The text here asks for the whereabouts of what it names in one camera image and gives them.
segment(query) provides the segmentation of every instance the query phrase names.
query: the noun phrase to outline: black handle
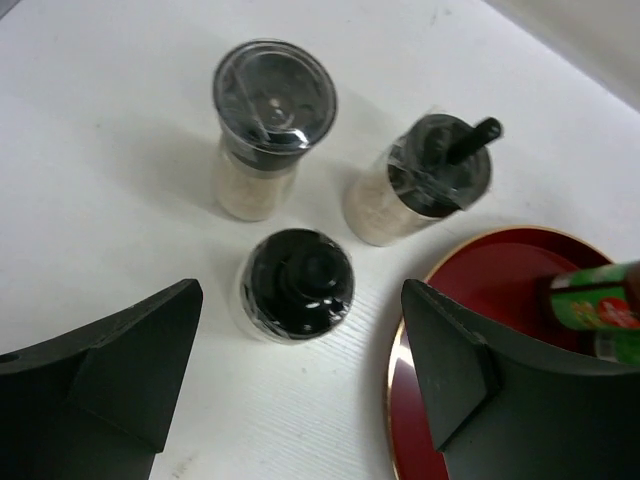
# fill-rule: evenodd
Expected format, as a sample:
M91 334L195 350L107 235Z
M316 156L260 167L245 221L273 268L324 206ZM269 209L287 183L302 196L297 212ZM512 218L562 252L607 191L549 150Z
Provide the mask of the black handle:
M502 125L497 119L489 117L449 147L446 153L447 163L450 165L458 165L482 147L497 140L501 136Z

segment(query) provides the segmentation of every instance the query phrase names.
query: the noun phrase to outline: gold rim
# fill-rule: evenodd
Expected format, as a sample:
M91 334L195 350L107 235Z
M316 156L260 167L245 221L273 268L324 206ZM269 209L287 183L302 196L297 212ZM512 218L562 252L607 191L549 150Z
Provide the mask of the gold rim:
M484 237L488 237L489 235L495 235L496 233L500 233L500 232L506 232L509 230L541 230L543 232L551 232L551 233L557 233L559 235L562 235L564 237L570 238L572 240L575 240L578 243L581 243L582 245L585 245L586 247L589 247L591 250L595 251L596 253L602 255L604 258L606 258L609 262L613 263L613 260L611 260L609 258L608 255L605 255L603 252L601 252L599 249L595 248L593 245L591 245L590 243L585 242L584 240L579 239L578 237L575 237L569 233L563 232L561 230L555 229L555 228L549 228L549 227L540 227L537 225L515 225L515 226L511 226L511 227L501 227L501 228L496 228L494 230L489 230L488 232L485 233L481 233L479 235L475 235L473 237L471 237L470 239L462 242L460 245L454 247L451 251L449 251L449 253L447 253L444 257L442 257L442 259L435 264L435 266L429 271L429 273L427 273L427 276L424 277L424 282L428 282L429 280L431 280L431 278L438 272L438 270L440 270L440 268L442 268L442 266L447 263L449 261L449 259L451 259L451 257L453 257L454 255L456 255L460 250L468 247L469 245L471 245L472 243L480 240L481 238ZM396 365L398 363L398 360L400 359L400 354L399 354L399 346L400 346L400 340L402 339L402 334L404 333L404 319L401 318L400 319L400 324L398 325L398 330L396 331L396 335L393 338L393 344L391 345L391 353L389 354L389 367L387 369L387 400L386 400L386 409L387 409L387 437L389 438L389 448L391 450L391 462L393 464L393 472L396 476L396 480L401 480L400 479L400 475L398 474L398 462L397 462L397 457L396 457L396 451L395 451L395 446L393 444L393 436L392 436L392 432L391 432L391 388L393 387L393 375L395 373L396 370Z

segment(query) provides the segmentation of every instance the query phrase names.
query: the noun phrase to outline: spice jar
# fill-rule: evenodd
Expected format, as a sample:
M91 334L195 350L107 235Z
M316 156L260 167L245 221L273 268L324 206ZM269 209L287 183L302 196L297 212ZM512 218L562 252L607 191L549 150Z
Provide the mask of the spice jar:
M361 240L386 246L467 209L489 186L485 145L501 135L494 118L475 128L450 115L421 118L348 190L349 227Z
M304 50L255 40L222 59L213 99L222 129L218 203L241 220L264 220L288 197L300 158L329 132L337 109L333 82Z
M283 230L262 241L241 266L231 314L254 338L295 344L338 326L353 293L353 270L337 243L312 230Z
M567 328L640 332L640 262L564 273L539 288L546 316Z

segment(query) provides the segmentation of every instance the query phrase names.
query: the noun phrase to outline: white table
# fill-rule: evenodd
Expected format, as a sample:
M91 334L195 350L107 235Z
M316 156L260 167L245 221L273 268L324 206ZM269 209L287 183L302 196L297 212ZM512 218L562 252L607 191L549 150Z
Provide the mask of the white table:
M282 211L244 224L213 205L210 92L222 54L255 37L317 56L340 111ZM510 224L640 254L640 116L479 0L23 0L0 22L0 65L0 352L184 277L204 289L153 480L391 479L382 392L404 278ZM502 120L491 192L366 246L342 192L430 109ZM300 347L245 339L226 309L241 258L286 227L338 240L357 275L343 328Z

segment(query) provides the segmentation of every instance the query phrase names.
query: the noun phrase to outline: black lid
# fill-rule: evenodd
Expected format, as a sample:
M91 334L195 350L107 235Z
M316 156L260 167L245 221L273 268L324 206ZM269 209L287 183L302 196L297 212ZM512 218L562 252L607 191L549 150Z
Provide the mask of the black lid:
M491 180L491 158L483 147L457 165L446 163L449 147L473 131L463 120L445 114L418 120L389 155L394 191L414 212L443 218L478 200Z
M320 62L279 40L253 40L229 52L216 69L213 100L229 149L265 171L295 163L324 138L337 110Z
M316 231L291 229L256 247L243 285L243 303L254 321L277 337L309 340L344 320L354 277L334 241Z

